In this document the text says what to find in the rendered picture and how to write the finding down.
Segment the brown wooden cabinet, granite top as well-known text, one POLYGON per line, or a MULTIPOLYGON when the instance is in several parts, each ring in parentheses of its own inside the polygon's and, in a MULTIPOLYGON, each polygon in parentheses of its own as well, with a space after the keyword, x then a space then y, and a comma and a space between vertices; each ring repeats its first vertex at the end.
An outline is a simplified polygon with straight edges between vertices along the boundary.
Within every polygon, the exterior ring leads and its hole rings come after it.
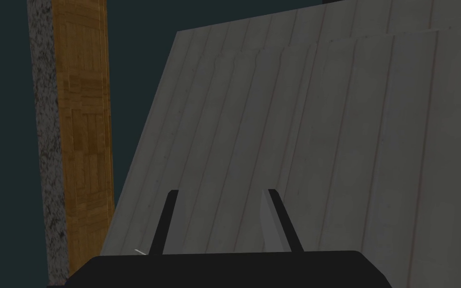
POLYGON ((107 0, 26 0, 48 286, 103 248, 115 211, 107 0))

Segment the grey plank cupboard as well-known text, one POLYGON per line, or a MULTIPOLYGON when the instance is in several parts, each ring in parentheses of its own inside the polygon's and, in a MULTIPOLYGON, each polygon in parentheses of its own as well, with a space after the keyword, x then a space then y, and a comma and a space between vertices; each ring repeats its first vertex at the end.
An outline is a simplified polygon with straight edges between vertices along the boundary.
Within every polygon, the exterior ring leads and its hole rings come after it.
POLYGON ((461 0, 342 0, 180 30, 102 255, 147 251, 170 190, 185 253, 266 249, 276 189, 307 251, 392 288, 461 288, 461 0))

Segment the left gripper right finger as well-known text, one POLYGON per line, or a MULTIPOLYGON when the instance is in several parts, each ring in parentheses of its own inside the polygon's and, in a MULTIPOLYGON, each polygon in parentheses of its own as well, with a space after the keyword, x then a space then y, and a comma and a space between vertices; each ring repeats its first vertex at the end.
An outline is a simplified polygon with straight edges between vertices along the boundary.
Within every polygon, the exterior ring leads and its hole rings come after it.
POLYGON ((304 251, 277 190, 262 190, 259 218, 267 253, 304 251))

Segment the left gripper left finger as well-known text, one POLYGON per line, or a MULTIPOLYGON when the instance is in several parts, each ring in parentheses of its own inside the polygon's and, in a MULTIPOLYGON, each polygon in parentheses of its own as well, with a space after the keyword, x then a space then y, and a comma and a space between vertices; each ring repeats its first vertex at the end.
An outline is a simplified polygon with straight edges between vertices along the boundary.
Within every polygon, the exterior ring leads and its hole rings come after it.
POLYGON ((159 222, 150 246, 150 255, 179 255, 183 253, 186 227, 185 193, 171 190, 166 197, 159 222))

